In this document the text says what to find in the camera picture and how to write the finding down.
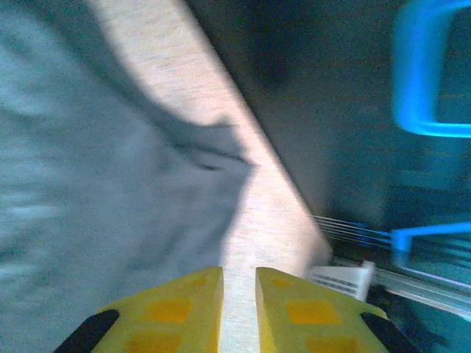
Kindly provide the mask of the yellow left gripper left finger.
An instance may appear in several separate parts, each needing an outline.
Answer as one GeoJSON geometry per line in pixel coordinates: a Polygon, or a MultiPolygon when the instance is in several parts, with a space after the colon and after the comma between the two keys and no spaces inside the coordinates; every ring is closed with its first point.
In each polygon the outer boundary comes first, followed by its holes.
{"type": "Polygon", "coordinates": [[[217,352],[223,296],[222,268],[206,268],[106,305],[56,350],[217,352]]]}

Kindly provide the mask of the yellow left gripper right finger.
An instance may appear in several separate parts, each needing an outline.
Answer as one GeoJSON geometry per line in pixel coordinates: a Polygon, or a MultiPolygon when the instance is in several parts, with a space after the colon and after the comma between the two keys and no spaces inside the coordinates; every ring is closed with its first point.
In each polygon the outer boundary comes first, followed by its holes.
{"type": "Polygon", "coordinates": [[[278,271],[255,271],[260,351],[415,352],[382,309],[278,271]]]}

